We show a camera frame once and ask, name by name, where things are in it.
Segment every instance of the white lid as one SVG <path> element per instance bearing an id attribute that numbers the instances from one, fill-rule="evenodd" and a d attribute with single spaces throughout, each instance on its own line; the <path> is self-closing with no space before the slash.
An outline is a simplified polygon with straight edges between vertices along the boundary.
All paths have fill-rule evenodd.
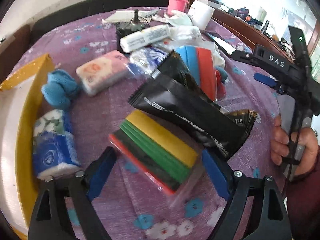
<path id="1" fill-rule="evenodd" d="M 194 0 L 191 7 L 196 7 L 196 8 L 201 8 L 203 10 L 209 10 L 209 11 L 212 11 L 214 12 L 214 8 L 205 4 L 205 3 L 202 3 L 201 1 L 197 1 L 197 0 Z"/>

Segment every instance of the hand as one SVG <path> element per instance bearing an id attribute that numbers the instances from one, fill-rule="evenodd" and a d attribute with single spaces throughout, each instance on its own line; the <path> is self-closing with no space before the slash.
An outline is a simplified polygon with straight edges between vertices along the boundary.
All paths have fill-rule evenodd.
<path id="1" fill-rule="evenodd" d="M 281 117 L 277 116 L 274 122 L 274 140 L 271 140 L 271 160 L 276 165 L 280 165 L 282 163 L 281 157 L 286 157 L 289 154 L 289 137 L 285 131 L 281 129 Z M 292 133 L 291 140 L 295 142 L 296 139 L 297 133 Z M 294 173 L 295 176 L 312 171 L 318 154 L 318 140 L 311 128 L 301 129 L 298 144 L 306 147 L 302 154 L 301 162 Z"/>

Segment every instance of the purple object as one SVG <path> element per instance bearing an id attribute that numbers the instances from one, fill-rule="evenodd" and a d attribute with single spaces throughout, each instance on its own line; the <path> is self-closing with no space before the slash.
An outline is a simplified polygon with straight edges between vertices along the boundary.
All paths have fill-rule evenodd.
<path id="1" fill-rule="evenodd" d="M 14 70 L 49 53 L 59 68 L 66 70 L 77 81 L 76 68 L 82 64 L 116 49 L 116 29 L 114 25 L 101 26 L 101 20 L 113 12 L 102 13 L 53 29 L 41 37 L 17 63 Z M 226 28 L 211 20 L 207 30 L 216 32 L 238 50 L 250 52 Z M 270 159 L 270 136 L 273 117 L 279 114 L 273 90 L 254 80 L 256 72 L 268 75 L 263 70 L 231 60 L 222 55 L 226 62 L 225 70 L 229 78 L 225 88 L 227 96 L 218 103 L 229 111 L 252 108 L 259 112 L 252 132 L 241 149 L 229 160 L 232 169 L 241 170 L 246 176 L 252 176 L 256 169 L 260 177 L 272 175 L 280 190 L 284 177 Z M 127 103 L 128 97 L 138 88 L 143 80 L 127 79 L 109 87 L 95 97 L 88 97 L 81 92 L 71 104 L 70 114 L 74 130 L 78 159 L 86 168 L 96 160 L 107 146 L 111 146 L 108 135 L 118 129 L 123 119 L 133 110 Z M 50 110 L 43 103 L 42 111 Z M 93 206 L 113 240 L 139 239 L 207 239 L 215 226 L 226 202 L 218 197 L 205 174 L 194 188 L 190 201 L 197 199 L 202 203 L 199 212 L 186 215 L 186 203 L 174 210 L 168 209 L 167 199 L 150 181 L 139 173 L 126 167 L 126 161 L 119 159 L 114 165 L 100 197 L 94 199 Z M 250 213 L 247 202 L 245 213 L 240 223 L 236 239 L 242 237 Z M 141 215 L 152 216 L 152 227 L 143 230 L 135 222 Z M 74 224 L 76 237 L 84 239 L 81 229 Z"/>

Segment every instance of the blue and white package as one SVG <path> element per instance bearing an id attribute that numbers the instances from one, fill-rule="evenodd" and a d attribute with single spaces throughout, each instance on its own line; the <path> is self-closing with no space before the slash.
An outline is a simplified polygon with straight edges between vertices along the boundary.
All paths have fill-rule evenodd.
<path id="1" fill-rule="evenodd" d="M 167 52 L 153 47 L 135 50 L 131 53 L 129 60 L 138 68 L 130 69 L 134 75 L 151 75 L 167 56 Z"/>
<path id="2" fill-rule="evenodd" d="M 37 179 L 58 178 L 80 169 L 68 113 L 55 109 L 36 121 L 32 162 Z"/>

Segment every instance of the maroon sleeve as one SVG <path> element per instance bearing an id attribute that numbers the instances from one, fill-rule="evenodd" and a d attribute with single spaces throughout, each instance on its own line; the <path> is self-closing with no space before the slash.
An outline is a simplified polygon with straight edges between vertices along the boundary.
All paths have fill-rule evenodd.
<path id="1" fill-rule="evenodd" d="M 320 235 L 320 161 L 308 176 L 289 183 L 286 193 L 293 238 L 308 239 L 314 230 Z"/>

